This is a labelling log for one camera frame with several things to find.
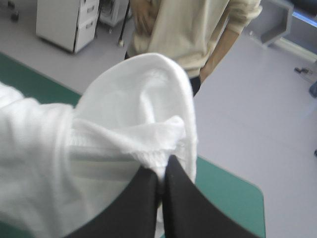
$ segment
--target table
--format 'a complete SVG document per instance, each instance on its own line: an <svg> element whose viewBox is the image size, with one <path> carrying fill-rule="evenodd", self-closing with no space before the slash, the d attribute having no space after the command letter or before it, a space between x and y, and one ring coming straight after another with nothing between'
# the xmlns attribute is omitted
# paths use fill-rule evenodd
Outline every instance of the table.
<svg viewBox="0 0 317 238"><path fill-rule="evenodd" d="M0 54L0 81L41 103L76 105L80 95L15 60ZM254 185L198 157L196 186L235 222L265 238L264 199ZM0 223L2 238L32 238L25 231Z"/></svg>

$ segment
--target drawer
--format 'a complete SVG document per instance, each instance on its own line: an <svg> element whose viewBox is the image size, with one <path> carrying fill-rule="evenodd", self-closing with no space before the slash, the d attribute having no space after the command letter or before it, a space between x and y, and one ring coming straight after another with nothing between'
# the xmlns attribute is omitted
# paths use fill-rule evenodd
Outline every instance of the drawer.
<svg viewBox="0 0 317 238"><path fill-rule="evenodd" d="M80 8L78 26L98 14L98 5L99 1L94 0L92 2L86 3L83 7Z"/></svg>
<svg viewBox="0 0 317 238"><path fill-rule="evenodd" d="M95 15L78 27L75 52L78 52L81 48L94 39L97 18L98 15Z"/></svg>

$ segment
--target floor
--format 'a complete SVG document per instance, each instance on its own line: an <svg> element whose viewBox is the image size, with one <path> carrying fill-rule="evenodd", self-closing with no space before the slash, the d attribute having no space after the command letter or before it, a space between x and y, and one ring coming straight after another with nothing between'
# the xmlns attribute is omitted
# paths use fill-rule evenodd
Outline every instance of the floor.
<svg viewBox="0 0 317 238"><path fill-rule="evenodd" d="M0 52L77 92L123 59L120 27L72 55L35 36L36 0L15 2L19 23L0 14ZM126 42L132 31L129 21ZM293 71L303 66L317 71L243 35L195 97L199 154L262 190L269 238L317 237L317 101Z"/></svg>

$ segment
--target white garment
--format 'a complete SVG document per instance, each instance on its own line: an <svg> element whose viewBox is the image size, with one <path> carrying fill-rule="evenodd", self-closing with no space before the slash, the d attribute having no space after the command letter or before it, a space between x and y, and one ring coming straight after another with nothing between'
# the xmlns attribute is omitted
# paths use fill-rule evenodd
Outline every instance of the white garment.
<svg viewBox="0 0 317 238"><path fill-rule="evenodd" d="M188 77L158 54L107 70L75 109L0 83L0 221L63 237L110 205L140 163L163 179L175 154L193 181L196 148Z"/></svg>

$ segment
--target cream sweater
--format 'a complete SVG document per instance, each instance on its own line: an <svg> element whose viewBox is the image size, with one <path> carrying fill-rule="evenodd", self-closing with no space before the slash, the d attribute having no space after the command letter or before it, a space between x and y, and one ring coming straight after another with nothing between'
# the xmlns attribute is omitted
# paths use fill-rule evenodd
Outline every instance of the cream sweater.
<svg viewBox="0 0 317 238"><path fill-rule="evenodd" d="M153 0L159 7L151 36L134 33L130 57L156 52L199 75L225 27L241 33L256 18L261 0Z"/></svg>

